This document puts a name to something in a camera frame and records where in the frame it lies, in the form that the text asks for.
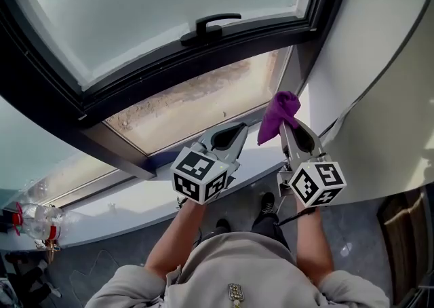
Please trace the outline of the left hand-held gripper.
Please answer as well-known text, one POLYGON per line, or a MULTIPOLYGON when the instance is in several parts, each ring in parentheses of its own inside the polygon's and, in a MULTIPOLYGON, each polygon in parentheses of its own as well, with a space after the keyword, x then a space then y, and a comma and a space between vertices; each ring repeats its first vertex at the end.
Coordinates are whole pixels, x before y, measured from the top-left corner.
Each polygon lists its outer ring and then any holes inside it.
POLYGON ((232 174, 240 167, 239 158, 248 135, 244 122, 224 123, 208 129, 196 142, 181 150, 170 171, 175 192, 206 204, 227 189, 232 174))

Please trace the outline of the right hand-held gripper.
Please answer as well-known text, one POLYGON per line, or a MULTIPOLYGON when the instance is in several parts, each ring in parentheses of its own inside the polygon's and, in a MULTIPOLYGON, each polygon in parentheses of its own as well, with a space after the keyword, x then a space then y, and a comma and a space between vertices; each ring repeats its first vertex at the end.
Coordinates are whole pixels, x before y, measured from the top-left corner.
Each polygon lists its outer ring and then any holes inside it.
POLYGON ((339 163, 324 153, 308 125, 283 122, 279 127, 285 163, 277 173, 279 196, 295 196, 305 208, 330 205, 347 186, 339 163))

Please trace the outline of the purple cloth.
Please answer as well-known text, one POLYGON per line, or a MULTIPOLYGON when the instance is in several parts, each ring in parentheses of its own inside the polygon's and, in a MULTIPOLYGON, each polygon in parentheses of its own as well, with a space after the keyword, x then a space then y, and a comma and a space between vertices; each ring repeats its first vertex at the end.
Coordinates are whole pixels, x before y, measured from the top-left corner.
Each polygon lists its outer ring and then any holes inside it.
POLYGON ((295 114, 300 108, 298 97, 288 91, 277 92, 270 101, 262 118, 257 136, 257 144, 262 145, 279 135, 280 125, 285 123, 293 128, 299 124, 295 114))

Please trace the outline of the clear window glass pane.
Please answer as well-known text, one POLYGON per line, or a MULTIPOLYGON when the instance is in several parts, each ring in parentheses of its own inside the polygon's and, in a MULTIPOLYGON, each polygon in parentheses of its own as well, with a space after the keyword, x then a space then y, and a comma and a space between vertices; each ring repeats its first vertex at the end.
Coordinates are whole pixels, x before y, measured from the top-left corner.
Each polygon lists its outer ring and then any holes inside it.
POLYGON ((105 119, 147 155, 266 105, 281 83, 291 48, 266 52, 207 72, 105 119))

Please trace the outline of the person's left forearm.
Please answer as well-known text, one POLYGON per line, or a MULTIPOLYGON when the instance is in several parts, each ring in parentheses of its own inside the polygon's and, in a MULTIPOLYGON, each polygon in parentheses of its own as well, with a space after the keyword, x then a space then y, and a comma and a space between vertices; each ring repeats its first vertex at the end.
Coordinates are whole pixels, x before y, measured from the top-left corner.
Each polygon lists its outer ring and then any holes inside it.
POLYGON ((183 267, 205 214, 206 205, 188 200, 151 250, 144 268, 165 280, 166 275, 183 267))

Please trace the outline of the person's right forearm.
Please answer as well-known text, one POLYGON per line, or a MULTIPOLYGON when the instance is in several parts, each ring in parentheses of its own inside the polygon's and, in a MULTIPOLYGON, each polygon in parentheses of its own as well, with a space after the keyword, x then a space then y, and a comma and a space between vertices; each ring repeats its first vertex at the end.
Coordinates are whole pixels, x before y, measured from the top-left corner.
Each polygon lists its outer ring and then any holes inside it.
POLYGON ((332 252, 318 208, 297 220, 296 264, 315 286, 334 271, 332 252))

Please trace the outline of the beige tall cabinet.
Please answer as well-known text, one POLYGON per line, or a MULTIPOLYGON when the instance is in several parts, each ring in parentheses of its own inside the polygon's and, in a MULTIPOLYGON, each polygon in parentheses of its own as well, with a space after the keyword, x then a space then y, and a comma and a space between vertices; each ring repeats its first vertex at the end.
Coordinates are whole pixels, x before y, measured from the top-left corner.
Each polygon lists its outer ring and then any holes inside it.
POLYGON ((434 0, 326 149, 347 182, 334 205, 434 182, 434 0))

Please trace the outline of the person's black trousers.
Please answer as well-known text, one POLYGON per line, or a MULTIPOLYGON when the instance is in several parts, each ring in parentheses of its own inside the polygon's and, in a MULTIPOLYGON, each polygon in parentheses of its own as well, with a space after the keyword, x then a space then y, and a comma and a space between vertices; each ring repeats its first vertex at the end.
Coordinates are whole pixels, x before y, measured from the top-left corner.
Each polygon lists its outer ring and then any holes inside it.
MULTIPOLYGON (((279 223, 279 218, 276 213, 263 214, 263 215, 259 214, 256 220, 254 221, 250 231, 252 233, 257 233, 272 238, 278 241, 279 243, 281 243, 282 245, 284 245, 289 250, 290 247, 288 246, 288 243, 278 223, 279 223)), ((212 232, 208 233, 205 237, 203 237, 202 241, 204 242, 205 240, 208 240, 211 237, 221 235, 221 234, 224 233, 217 232, 215 228, 212 232)))

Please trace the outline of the white window sill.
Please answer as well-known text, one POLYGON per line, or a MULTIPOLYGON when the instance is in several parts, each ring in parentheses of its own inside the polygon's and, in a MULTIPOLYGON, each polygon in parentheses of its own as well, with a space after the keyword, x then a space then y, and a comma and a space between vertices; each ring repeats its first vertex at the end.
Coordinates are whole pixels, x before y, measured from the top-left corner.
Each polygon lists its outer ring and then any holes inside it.
MULTIPOLYGON (((257 144, 260 124, 261 122, 248 126, 247 139, 236 159, 240 167, 232 174, 234 180, 208 203, 229 195, 284 165, 285 155, 280 134, 262 145, 257 144)), ((148 180, 135 178, 120 187, 109 189, 101 196, 82 201, 75 207, 59 208, 64 213, 61 236, 57 240, 60 247, 68 248, 113 237, 172 216, 177 211, 180 200, 187 198, 173 189, 170 168, 183 148, 191 148, 196 142, 204 147, 199 139, 200 137, 170 153, 168 163, 158 168, 148 180)), ((44 241, 35 240, 25 233, 17 235, 13 226, 13 215, 16 212, 15 208, 8 215, 9 229, 5 233, 0 232, 0 251, 46 251, 44 241)))

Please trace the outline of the person's grey sweatshirt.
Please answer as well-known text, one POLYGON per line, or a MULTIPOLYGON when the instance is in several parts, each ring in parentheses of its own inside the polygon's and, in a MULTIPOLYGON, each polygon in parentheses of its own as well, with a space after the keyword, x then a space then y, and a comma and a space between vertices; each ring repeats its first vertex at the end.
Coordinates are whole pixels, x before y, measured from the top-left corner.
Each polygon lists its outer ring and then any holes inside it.
POLYGON ((85 308, 234 308, 231 284, 241 287, 240 308, 390 307, 368 280, 334 271, 315 286, 282 244, 235 232, 199 244, 165 279, 135 265, 118 268, 85 308))

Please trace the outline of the gold pendant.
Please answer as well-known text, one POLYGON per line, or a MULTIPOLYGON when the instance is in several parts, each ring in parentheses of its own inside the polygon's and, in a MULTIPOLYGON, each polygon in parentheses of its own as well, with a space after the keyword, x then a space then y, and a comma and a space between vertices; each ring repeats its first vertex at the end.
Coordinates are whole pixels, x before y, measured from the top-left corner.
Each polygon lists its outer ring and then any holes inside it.
POLYGON ((241 303, 244 301, 244 294, 242 287, 239 284, 228 284, 229 299, 233 304, 233 308, 240 308, 241 303))

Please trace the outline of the large frosted window pane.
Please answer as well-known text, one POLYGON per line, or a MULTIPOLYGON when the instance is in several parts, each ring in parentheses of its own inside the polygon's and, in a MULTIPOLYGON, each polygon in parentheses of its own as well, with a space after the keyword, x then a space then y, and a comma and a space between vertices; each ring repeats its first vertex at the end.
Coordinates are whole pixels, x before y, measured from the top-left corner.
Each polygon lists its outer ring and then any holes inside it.
POLYGON ((43 204, 117 169, 61 141, 0 96, 0 208, 43 204))

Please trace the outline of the clear plastic bottle red label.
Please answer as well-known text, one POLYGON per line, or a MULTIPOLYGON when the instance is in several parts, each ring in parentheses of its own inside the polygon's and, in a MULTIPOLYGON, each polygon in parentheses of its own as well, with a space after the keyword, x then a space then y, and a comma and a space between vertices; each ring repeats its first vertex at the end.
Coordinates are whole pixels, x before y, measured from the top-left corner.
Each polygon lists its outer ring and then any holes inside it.
POLYGON ((35 240, 54 241, 61 236, 64 213, 53 206, 16 203, 13 226, 17 235, 25 233, 35 240))

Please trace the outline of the black window frame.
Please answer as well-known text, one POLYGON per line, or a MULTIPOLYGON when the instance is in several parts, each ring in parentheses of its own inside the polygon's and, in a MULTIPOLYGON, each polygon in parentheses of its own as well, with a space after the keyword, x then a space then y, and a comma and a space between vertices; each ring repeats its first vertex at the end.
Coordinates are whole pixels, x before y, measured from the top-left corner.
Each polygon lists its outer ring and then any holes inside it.
POLYGON ((16 0, 0 0, 0 96, 50 134, 132 176, 148 180, 155 162, 104 121, 149 96, 252 56, 300 45, 306 77, 342 0, 310 0, 304 18, 223 27, 222 37, 184 47, 171 42, 82 91, 38 38, 16 0))

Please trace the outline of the small colourful keychain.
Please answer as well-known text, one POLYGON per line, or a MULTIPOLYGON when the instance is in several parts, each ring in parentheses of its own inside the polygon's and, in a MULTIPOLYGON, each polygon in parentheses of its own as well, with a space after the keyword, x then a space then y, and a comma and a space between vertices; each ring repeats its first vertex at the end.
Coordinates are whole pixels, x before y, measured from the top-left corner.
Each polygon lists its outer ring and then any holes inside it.
POLYGON ((61 251, 61 247, 58 243, 58 241, 55 240, 45 240, 44 242, 45 249, 47 251, 47 262, 48 264, 52 264, 54 260, 55 253, 61 251))

